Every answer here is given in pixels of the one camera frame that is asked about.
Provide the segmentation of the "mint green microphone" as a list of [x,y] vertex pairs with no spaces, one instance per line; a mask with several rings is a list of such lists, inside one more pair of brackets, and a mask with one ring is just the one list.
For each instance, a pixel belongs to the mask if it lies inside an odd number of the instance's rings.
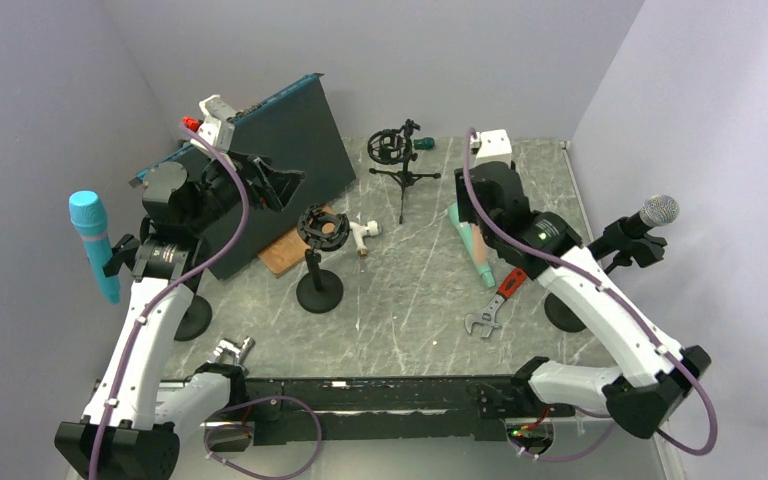
[[483,243],[480,232],[476,230],[474,225],[460,220],[459,209],[456,203],[451,204],[447,208],[447,214],[482,283],[487,288],[494,287],[496,285],[495,277],[489,266],[486,245]]

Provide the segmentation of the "pink microphone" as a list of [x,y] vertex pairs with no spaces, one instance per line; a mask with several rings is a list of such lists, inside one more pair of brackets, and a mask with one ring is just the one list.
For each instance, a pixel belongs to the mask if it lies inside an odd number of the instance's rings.
[[484,273],[488,268],[487,245],[484,242],[480,229],[472,225],[470,227],[470,256],[474,266],[480,273]]

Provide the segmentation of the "black tripod shock mount stand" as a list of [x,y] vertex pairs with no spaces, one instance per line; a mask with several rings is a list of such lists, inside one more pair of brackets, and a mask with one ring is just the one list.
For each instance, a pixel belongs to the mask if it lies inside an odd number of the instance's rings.
[[370,168],[373,175],[387,175],[400,187],[399,224],[404,223],[404,202],[406,191],[421,179],[440,179],[441,173],[415,173],[410,170],[410,163],[418,159],[412,136],[421,127],[408,118],[399,129],[382,129],[373,133],[367,140],[366,150],[370,159],[379,165],[400,166],[399,170],[388,171]]

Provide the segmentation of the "black round base shock mount stand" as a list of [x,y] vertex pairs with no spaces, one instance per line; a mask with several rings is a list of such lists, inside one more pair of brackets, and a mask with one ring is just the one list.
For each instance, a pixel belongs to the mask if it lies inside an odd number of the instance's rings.
[[304,259],[308,269],[296,287],[298,303],[314,314],[332,311],[342,301],[344,286],[337,274],[321,267],[322,253],[345,245],[349,220],[345,214],[327,211],[324,204],[314,204],[300,216],[297,233],[307,246]]

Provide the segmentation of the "black round base clip stand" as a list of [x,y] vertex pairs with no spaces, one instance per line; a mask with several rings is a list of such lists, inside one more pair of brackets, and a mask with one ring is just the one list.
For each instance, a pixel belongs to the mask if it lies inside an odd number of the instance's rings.
[[[162,238],[157,234],[149,235],[141,241],[126,234],[112,247],[113,257],[104,266],[108,276],[118,273],[125,266],[135,280],[155,278],[171,283],[192,271],[208,259],[208,247],[203,240],[193,238]],[[209,302],[197,294],[201,273],[184,282],[194,297],[183,314],[174,340],[190,341],[203,334],[212,320],[212,307]]]

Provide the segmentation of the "blue microphone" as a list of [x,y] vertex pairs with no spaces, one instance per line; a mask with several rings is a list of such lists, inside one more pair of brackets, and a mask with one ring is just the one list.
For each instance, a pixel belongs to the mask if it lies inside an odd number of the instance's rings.
[[102,296],[111,304],[120,302],[117,274],[108,276],[104,266],[113,257],[108,235],[108,214],[101,197],[94,191],[72,193],[68,203],[70,221],[82,240],[93,277]]

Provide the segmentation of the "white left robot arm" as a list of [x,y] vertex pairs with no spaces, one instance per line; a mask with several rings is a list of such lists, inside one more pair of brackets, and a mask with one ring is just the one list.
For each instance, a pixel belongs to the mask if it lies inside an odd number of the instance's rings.
[[218,260],[204,232],[233,209],[281,211],[305,175],[279,170],[254,155],[220,155],[199,176],[164,162],[143,177],[146,215],[138,236],[113,248],[105,269],[130,271],[131,300],[107,370],[75,422],[62,422],[54,444],[85,479],[167,479],[180,448],[213,414],[239,417],[247,406],[239,363],[208,361],[184,387],[158,401],[164,365],[186,318],[211,321],[196,291],[202,272]]

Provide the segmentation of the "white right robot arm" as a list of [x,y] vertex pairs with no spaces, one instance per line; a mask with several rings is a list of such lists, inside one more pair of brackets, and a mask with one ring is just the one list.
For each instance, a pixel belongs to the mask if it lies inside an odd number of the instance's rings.
[[530,361],[525,379],[510,391],[515,409],[534,415],[547,404],[567,404],[607,414],[638,438],[659,433],[710,367],[708,352],[657,328],[601,270],[565,219],[530,208],[508,164],[458,168],[455,188],[461,220],[478,226],[500,259],[569,307],[615,362],[594,368],[543,357]]

